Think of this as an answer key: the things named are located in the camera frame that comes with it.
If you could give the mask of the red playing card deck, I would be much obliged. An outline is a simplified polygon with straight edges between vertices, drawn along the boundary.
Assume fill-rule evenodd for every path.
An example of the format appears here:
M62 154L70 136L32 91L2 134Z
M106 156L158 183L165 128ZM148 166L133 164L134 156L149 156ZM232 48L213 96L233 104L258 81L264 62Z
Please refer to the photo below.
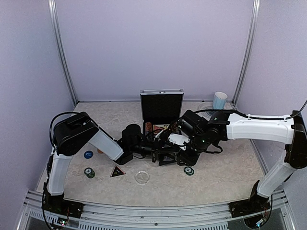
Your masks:
M161 131L169 129L169 124L153 125L153 134L156 136Z

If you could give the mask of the aluminium poker case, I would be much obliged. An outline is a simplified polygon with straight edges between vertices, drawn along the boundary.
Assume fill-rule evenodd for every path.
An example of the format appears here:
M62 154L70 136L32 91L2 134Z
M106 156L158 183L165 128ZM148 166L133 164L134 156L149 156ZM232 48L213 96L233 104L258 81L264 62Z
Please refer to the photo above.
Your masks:
M180 134L176 127L181 112L184 92L182 89L141 90L141 109L143 119L143 133L145 135L145 123L152 125L169 124L167 134ZM146 136L149 142L154 143L155 135Z

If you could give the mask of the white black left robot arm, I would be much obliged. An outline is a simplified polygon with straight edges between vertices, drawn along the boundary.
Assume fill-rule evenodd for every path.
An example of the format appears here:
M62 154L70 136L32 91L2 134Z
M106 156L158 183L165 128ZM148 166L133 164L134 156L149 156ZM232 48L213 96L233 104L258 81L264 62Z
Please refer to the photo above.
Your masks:
M115 140L86 112L71 112L70 117L50 124L52 152L47 164L47 180L43 186L42 209L67 217L80 218L83 203L64 199L64 184L70 162L86 144L91 144L118 165L133 159L133 155L151 156L160 165L176 161L178 149L167 140L148 139L137 124L130 124Z

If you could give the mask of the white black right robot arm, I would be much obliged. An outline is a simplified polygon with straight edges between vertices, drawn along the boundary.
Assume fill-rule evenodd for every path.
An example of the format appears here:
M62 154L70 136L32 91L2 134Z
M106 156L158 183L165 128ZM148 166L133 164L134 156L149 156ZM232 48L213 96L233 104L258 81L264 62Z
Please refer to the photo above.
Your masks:
M213 109L210 119L199 111L187 110L176 122L181 134L166 132L168 142L179 147L178 161L193 166L201 153L214 146L222 152L221 141L248 139L260 148L267 144L282 147L276 163L265 176L256 181L250 197L229 204L231 216L236 218L261 212L272 207L273 192L291 175L307 166L307 129L301 111L289 115L255 116L238 110Z

